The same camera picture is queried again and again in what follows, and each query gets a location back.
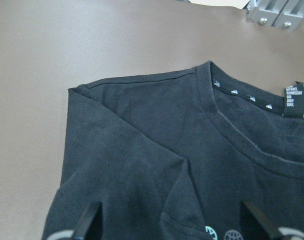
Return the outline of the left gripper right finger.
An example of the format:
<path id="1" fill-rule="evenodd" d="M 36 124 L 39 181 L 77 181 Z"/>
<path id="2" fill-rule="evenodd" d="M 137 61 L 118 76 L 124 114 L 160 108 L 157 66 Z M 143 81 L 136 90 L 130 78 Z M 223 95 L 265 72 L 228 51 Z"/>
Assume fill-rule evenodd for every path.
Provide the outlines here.
<path id="1" fill-rule="evenodd" d="M 275 223 L 251 201 L 241 202 L 241 233 L 244 240 L 280 240 Z"/>

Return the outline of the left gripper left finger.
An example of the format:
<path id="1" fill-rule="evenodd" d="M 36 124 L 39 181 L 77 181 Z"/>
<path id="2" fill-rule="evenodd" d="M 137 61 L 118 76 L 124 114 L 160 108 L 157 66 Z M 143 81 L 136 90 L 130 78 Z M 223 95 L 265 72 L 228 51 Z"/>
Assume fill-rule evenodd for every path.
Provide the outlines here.
<path id="1" fill-rule="evenodd" d="M 100 203 L 92 202 L 81 216 L 76 225 L 73 240 L 100 239 Z"/>

